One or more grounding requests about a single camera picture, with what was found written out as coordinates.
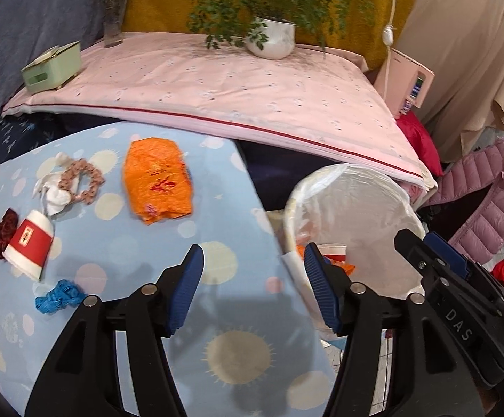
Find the dark red velvet scrunchie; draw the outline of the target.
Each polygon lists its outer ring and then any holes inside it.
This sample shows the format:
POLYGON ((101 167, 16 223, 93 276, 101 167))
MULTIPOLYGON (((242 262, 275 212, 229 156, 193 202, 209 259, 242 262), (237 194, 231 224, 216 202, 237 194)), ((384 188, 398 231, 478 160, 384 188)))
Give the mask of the dark red velvet scrunchie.
POLYGON ((18 214, 8 208, 0 220, 0 260, 4 259, 4 251, 17 231, 19 224, 18 214))

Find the small orange plastic bag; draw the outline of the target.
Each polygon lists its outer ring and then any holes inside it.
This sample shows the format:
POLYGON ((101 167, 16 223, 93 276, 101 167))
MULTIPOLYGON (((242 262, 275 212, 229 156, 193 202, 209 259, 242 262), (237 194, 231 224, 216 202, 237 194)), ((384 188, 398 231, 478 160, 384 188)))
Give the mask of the small orange plastic bag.
POLYGON ((132 212, 146 225, 192 213, 191 177, 177 144, 166 138, 133 141, 122 167, 132 212))

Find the large orange plastic bag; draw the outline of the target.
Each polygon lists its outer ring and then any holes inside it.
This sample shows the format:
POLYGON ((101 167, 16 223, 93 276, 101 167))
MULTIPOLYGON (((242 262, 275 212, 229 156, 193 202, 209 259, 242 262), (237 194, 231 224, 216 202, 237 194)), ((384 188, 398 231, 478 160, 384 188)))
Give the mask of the large orange plastic bag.
POLYGON ((346 261, 346 246, 345 245, 322 245, 320 247, 322 256, 325 260, 332 264, 333 267, 339 267, 347 275, 355 272, 355 266, 346 261))

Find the white trash bag bin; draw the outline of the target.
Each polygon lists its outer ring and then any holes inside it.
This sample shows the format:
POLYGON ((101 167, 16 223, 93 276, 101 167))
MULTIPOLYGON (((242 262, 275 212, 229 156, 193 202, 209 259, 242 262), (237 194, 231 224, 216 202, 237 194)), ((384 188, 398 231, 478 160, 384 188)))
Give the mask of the white trash bag bin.
POLYGON ((329 341, 337 336, 325 324, 297 247, 346 247, 346 263, 360 281, 380 296, 406 299, 422 293, 422 276, 394 248, 398 231, 419 238, 425 230, 407 192, 387 175, 352 164, 322 167, 294 187, 283 213, 283 260, 314 328, 329 341))

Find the red white paper cup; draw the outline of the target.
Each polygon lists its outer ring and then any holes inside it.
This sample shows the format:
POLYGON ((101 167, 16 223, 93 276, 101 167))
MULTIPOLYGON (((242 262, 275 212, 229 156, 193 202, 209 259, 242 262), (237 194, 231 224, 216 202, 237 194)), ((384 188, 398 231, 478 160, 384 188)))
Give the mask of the red white paper cup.
POLYGON ((55 229, 47 215, 31 210, 5 248, 4 258, 31 280, 41 280, 55 229))

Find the red garment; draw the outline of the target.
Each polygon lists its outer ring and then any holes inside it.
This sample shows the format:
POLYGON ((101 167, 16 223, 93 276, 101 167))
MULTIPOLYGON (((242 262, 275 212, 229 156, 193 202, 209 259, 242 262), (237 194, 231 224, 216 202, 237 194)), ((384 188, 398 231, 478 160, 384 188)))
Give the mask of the red garment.
POLYGON ((435 177, 443 176, 438 150, 430 134, 416 115, 412 111, 408 111, 407 114, 399 116, 396 124, 431 174, 435 177))

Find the light blue dotted tablecloth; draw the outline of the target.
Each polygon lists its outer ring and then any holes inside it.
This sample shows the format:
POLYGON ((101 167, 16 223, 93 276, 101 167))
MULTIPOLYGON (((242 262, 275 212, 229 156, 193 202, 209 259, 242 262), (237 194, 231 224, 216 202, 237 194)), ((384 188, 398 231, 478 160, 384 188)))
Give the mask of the light blue dotted tablecloth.
POLYGON ((178 264, 191 245, 205 270, 185 324, 164 343, 191 416, 320 416, 335 373, 282 259, 277 238, 230 140, 119 122, 85 130, 0 164, 0 219, 39 205, 33 189, 58 154, 84 158, 105 182, 92 204, 54 221, 41 280, 0 260, 0 393, 23 412, 44 360, 71 316, 43 314, 35 300, 60 280, 120 299, 178 264), (130 209, 122 164, 130 145, 172 140, 192 183, 192 212, 143 223, 130 209))

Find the pink appliance box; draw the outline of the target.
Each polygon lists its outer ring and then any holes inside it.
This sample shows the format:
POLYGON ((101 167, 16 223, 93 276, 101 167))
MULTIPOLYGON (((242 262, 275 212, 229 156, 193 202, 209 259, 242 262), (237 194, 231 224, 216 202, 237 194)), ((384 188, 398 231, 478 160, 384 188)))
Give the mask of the pink appliance box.
POLYGON ((423 105, 434 77, 426 66, 391 48, 374 86, 391 114, 399 118, 423 105))

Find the brown leopard scrunchie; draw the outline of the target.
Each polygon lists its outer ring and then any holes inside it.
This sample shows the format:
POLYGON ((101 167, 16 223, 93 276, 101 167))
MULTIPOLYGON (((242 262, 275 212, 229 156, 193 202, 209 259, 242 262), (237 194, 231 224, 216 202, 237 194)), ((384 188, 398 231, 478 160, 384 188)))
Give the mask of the brown leopard scrunchie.
POLYGON ((92 204, 100 186, 105 183, 103 172, 86 159, 73 160, 60 174, 58 189, 71 198, 71 202, 92 204))

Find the pink quilted cover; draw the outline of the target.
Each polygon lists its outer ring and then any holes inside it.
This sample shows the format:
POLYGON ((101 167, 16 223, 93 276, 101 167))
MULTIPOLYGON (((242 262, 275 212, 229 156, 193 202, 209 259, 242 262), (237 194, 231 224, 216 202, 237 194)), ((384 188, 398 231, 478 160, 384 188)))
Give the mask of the pink quilted cover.
POLYGON ((129 33, 85 49, 82 72, 57 90, 21 90, 4 113, 121 118, 253 141, 373 167, 427 192, 436 181, 364 75, 360 56, 301 45, 270 60, 200 35, 129 33))

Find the beige curtain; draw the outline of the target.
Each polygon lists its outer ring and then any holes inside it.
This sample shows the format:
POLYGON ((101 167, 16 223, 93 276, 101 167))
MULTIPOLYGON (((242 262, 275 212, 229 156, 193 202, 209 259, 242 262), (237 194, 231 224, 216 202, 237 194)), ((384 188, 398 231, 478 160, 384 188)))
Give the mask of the beige curtain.
POLYGON ((435 75, 417 116, 442 161, 504 132, 504 0, 416 0, 396 46, 435 75))

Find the navy patterned cloth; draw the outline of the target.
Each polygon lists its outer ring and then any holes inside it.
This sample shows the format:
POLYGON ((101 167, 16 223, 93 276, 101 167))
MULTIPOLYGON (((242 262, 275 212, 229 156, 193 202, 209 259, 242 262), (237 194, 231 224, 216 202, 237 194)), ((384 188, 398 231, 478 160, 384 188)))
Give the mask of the navy patterned cloth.
POLYGON ((0 165, 69 134, 113 122, 77 113, 6 116, 0 120, 0 165))

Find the green tissue box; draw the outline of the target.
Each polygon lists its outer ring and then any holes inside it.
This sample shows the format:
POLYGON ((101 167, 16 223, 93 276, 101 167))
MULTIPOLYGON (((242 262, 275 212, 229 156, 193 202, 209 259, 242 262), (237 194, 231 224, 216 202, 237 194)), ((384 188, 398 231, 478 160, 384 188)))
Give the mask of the green tissue box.
POLYGON ((24 86, 30 94, 60 89, 82 70, 80 42, 54 46, 21 69, 24 86))

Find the potted plant white pot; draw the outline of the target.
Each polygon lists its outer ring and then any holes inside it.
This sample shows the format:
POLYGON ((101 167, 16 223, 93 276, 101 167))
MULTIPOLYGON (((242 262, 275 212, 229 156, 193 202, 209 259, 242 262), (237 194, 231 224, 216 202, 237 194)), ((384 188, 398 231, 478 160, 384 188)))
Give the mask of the potted plant white pot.
POLYGON ((290 23, 325 48, 330 37, 344 37, 351 13, 364 25, 374 23, 370 0, 191 0, 187 28, 204 34, 208 49, 243 47, 247 41, 264 49, 269 21, 290 23))

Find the mustard yellow blanket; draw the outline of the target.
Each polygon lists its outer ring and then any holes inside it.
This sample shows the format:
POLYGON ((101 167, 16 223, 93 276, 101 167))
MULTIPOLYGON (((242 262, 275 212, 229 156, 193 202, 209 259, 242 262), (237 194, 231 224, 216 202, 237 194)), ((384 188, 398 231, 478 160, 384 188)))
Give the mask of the mustard yellow blanket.
MULTIPOLYGON (((415 0, 366 1, 373 4, 371 21, 366 22, 359 10, 352 8, 344 34, 328 34, 326 45, 362 55, 368 68, 375 70, 387 58, 382 38, 385 26, 392 25, 393 38, 398 40, 415 0)), ((128 0, 122 28, 129 32, 187 33, 190 12, 191 0, 128 0)))

